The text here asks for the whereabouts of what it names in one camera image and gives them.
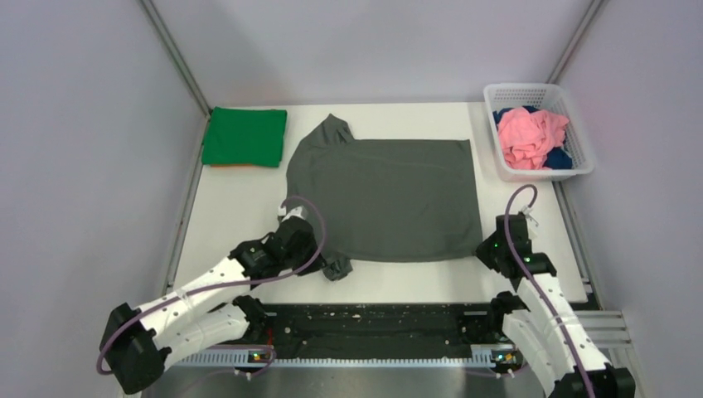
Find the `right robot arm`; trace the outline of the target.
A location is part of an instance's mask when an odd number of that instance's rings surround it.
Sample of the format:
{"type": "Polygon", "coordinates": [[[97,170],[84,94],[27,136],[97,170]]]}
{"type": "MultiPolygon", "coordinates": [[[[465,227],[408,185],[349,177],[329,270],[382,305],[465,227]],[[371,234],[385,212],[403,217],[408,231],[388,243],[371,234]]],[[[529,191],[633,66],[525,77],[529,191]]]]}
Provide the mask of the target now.
{"type": "Polygon", "coordinates": [[[497,216],[496,230],[476,256],[512,286],[491,300],[487,333],[513,343],[546,396],[635,396],[630,370],[614,366],[597,348],[566,299],[549,256],[533,251],[523,214],[497,216]]]}

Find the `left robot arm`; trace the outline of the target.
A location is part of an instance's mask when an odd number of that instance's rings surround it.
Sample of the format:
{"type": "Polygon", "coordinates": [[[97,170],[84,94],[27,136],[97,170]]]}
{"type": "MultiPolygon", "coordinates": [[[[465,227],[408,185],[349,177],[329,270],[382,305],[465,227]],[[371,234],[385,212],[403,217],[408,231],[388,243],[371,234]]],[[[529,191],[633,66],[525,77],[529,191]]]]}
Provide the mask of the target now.
{"type": "Polygon", "coordinates": [[[267,370],[277,352],[258,342],[266,312],[250,291],[325,266],[327,224],[318,224],[316,232],[305,216],[289,213],[275,231],[239,243],[181,288],[135,308],[120,304],[109,314],[95,370],[137,394],[181,360],[229,341],[240,342],[267,370]]]}

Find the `dark grey t-shirt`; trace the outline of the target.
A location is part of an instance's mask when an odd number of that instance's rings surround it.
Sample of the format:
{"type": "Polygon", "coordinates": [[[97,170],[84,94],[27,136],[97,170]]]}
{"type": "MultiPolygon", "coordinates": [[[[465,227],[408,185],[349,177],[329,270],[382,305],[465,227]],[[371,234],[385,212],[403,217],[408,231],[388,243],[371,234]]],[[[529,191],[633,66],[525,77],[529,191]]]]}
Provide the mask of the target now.
{"type": "Polygon", "coordinates": [[[482,242],[469,140],[357,139],[327,116],[289,160],[287,193],[322,215],[330,280],[353,260],[417,263],[473,255],[482,242]]]}

